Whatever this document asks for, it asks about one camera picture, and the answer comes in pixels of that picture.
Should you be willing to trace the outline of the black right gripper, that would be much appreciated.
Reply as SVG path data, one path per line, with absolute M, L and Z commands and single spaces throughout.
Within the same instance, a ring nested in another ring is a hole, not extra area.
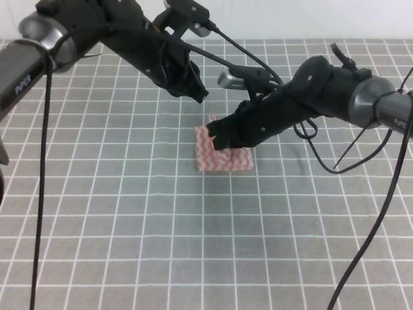
M 236 111 L 206 125 L 216 151 L 255 147 L 310 117 L 310 109 L 287 90 L 275 90 L 239 104 Z

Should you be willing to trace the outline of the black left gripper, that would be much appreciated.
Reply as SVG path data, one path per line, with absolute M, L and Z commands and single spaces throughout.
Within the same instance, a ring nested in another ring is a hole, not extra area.
M 138 70 L 172 96 L 192 98 L 202 103 L 209 95 L 199 67 L 190 60 L 190 51 L 172 36 L 158 31 L 139 33 Z

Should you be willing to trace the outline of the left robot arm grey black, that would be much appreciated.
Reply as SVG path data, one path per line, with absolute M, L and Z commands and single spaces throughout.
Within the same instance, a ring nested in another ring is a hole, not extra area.
M 42 76 L 68 71 L 98 43 L 171 95 L 202 102 L 208 91 L 182 36 L 207 36 L 209 19 L 195 1 L 165 1 L 153 21 L 135 1 L 40 1 L 20 22 L 21 38 L 1 51 L 1 115 Z

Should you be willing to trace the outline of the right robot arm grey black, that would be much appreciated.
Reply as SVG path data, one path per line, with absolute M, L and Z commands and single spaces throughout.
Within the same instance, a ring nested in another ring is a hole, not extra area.
M 206 127 L 214 148 L 255 147 L 309 118 L 328 116 L 362 129 L 380 125 L 403 133 L 412 98 L 366 68 L 331 65 L 323 56 L 307 59 L 288 83 L 243 101 L 236 111 Z

